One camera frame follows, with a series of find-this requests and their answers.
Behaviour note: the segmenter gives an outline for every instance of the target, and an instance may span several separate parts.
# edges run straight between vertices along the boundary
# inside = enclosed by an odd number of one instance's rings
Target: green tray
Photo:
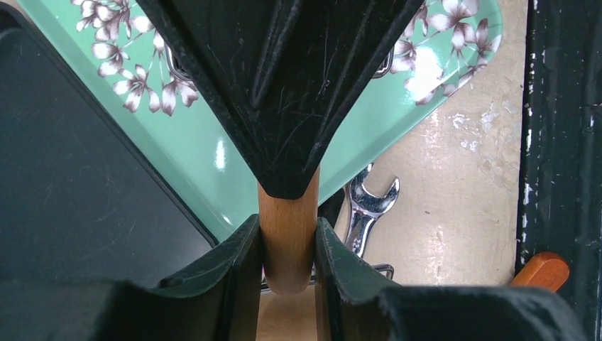
[[[134,0],[18,2],[219,241],[258,211],[256,179],[195,86],[170,74],[163,39]],[[389,74],[368,84],[335,133],[319,201],[485,67],[501,33],[495,0],[427,2],[396,44]]]

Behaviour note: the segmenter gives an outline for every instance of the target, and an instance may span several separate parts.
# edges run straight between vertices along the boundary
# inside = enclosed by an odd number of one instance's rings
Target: orange wooden handle
[[[557,254],[534,255],[510,282],[511,286],[536,286],[557,291],[569,278],[569,265]]]
[[[280,295],[303,292],[314,263],[319,169],[296,200],[269,196],[259,185],[259,224],[266,246],[263,268],[270,289]]]

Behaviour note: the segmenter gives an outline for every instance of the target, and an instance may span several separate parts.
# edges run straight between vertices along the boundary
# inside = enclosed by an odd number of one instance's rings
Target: wooden handle
[[[269,196],[259,185],[259,224],[266,245],[263,268],[268,286],[279,295],[303,292],[314,263],[319,168],[296,200]]]
[[[542,252],[527,262],[511,286],[537,286],[557,291],[569,278],[569,265],[557,254]]]

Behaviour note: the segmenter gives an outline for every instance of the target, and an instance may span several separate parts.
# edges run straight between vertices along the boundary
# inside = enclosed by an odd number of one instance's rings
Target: metal wrench
[[[368,164],[349,184],[349,202],[351,204],[351,219],[345,246],[358,257],[363,258],[366,242],[372,227],[382,215],[388,212],[399,197],[399,178],[391,184],[384,197],[377,197],[367,191],[364,181],[372,170],[373,163]]]

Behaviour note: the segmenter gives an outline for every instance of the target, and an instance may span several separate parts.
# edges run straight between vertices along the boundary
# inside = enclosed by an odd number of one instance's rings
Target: black rubber piece
[[[423,2],[137,1],[263,189],[281,199],[305,193]]]
[[[570,266],[558,294],[601,339],[602,3],[530,1],[516,271],[541,251]]]
[[[0,4],[0,281],[152,287],[214,238],[48,42]]]

